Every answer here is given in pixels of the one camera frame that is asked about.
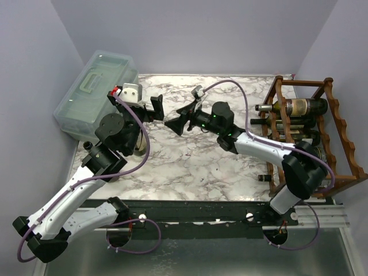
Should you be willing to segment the green wine bottle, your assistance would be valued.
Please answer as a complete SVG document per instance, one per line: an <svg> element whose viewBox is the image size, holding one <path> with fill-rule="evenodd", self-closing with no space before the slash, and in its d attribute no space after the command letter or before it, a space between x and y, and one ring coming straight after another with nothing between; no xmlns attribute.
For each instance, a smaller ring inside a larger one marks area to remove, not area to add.
<svg viewBox="0 0 368 276"><path fill-rule="evenodd" d="M279 133L280 142L291 143L291 142L286 142L286 136L283 131L280 131L278 133ZM303 129L291 130L290 135L292 139L294 140L294 142L296 143L299 141L305 141L311 144L312 146L318 146L321 142L320 134L318 131L315 131L315 130L308 130L308 129L307 130L303 130ZM273 140L272 133L264 137Z"/></svg>
<svg viewBox="0 0 368 276"><path fill-rule="evenodd" d="M90 142L90 141L85 141L85 142L83 143L83 148L84 148L86 151L91 150L91 149L92 149L92 147L93 147L93 144L92 144L92 142Z"/></svg>
<svg viewBox="0 0 368 276"><path fill-rule="evenodd" d="M328 102L324 98L295 98L286 99L285 112L288 116L324 115L328 109ZM255 105L259 112L280 113L282 105L279 101L273 104Z"/></svg>

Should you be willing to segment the clear glass wine bottle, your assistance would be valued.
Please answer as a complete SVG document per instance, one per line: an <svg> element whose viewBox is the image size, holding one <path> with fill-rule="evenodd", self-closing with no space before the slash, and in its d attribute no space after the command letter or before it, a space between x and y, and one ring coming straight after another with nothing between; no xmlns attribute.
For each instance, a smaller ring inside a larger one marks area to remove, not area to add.
<svg viewBox="0 0 368 276"><path fill-rule="evenodd" d="M319 158L324 163L327 163L327 156L322 148L313 146L312 150L315 157Z"/></svg>

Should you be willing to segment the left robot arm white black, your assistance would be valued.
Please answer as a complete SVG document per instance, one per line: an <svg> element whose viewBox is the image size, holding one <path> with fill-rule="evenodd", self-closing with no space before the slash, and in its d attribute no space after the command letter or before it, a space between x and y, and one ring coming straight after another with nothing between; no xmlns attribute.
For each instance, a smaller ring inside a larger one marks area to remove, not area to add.
<svg viewBox="0 0 368 276"><path fill-rule="evenodd" d="M150 154L150 139L144 122L164 119L163 96L151 97L153 108L127 103L121 86L107 93L115 113L105 115L95 131L97 144L83 144L87 155L71 179L37 212L13 221L21 241L17 259L48 263L60 256L72 240L96 228L128 224L129 208L110 198L82 215L75 212L106 183L142 168Z"/></svg>

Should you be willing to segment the dark green bottle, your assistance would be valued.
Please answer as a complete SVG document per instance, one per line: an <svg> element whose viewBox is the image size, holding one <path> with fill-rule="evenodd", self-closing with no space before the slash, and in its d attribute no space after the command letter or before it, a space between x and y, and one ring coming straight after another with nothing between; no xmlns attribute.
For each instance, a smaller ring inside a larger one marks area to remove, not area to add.
<svg viewBox="0 0 368 276"><path fill-rule="evenodd" d="M143 135L143 132L140 131L133 154L136 156L143 156L146 154L146 152L147 152L147 142Z"/></svg>

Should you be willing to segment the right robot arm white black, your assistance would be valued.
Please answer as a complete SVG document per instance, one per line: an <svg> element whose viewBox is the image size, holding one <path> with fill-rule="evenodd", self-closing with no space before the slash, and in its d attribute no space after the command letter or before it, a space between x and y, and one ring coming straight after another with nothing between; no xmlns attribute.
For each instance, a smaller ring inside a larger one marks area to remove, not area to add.
<svg viewBox="0 0 368 276"><path fill-rule="evenodd" d="M215 102L210 113L203 112L200 103L192 102L177 113L179 117L164 123L176 134L200 127L216 134L217 143L224 151L253 156L282 168L286 184L264 212L265 220L271 225L278 225L291 207L307 200L328 174L325 163L315 156L309 143L282 143L247 133L234 124L234 113L226 102Z"/></svg>

